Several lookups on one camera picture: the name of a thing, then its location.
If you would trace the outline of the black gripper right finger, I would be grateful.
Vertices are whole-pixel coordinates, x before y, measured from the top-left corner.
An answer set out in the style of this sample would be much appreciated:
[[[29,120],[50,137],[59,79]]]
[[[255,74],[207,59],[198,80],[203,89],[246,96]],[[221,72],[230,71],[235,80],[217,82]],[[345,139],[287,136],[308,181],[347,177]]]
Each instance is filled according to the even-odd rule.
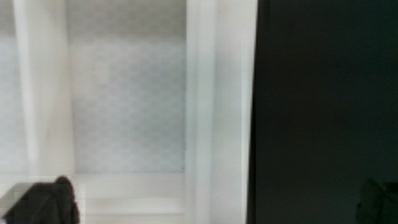
[[[356,224],[398,224],[398,182],[365,181]]]

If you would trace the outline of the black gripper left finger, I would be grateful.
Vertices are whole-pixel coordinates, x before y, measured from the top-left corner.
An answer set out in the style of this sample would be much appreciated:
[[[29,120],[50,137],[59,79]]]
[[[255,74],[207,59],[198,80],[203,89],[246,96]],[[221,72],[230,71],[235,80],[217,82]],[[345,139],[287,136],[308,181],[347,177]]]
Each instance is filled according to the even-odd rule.
[[[33,185],[2,218],[6,224],[81,224],[75,189],[66,176]]]

